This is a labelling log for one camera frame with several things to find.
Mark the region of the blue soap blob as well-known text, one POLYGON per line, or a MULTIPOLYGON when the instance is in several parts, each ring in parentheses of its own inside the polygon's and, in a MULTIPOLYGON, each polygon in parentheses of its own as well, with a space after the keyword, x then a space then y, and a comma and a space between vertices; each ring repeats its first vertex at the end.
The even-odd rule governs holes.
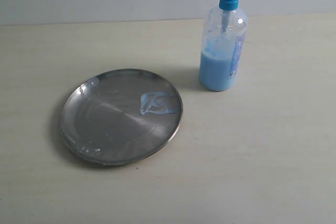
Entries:
POLYGON ((179 100, 170 93, 148 92, 140 97, 140 114, 174 114, 180 109, 179 100))

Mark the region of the blue pump soap bottle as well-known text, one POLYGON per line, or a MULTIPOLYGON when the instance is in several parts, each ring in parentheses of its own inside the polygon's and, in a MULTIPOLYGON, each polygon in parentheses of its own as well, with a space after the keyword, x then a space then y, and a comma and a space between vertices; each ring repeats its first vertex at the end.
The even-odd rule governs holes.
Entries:
POLYGON ((228 90, 236 80, 248 19, 239 0, 219 0, 205 18, 199 81, 205 88, 228 90))

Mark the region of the round steel plate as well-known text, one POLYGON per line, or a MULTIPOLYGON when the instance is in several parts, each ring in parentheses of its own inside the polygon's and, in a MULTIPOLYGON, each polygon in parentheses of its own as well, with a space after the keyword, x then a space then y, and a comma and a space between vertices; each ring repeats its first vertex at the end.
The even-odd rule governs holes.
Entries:
POLYGON ((93 76, 68 96, 59 117, 64 145, 86 162, 130 164, 161 150, 177 133, 183 101, 166 78, 142 69, 116 69, 93 76), (140 114, 140 97, 148 92, 174 95, 174 114, 140 114))

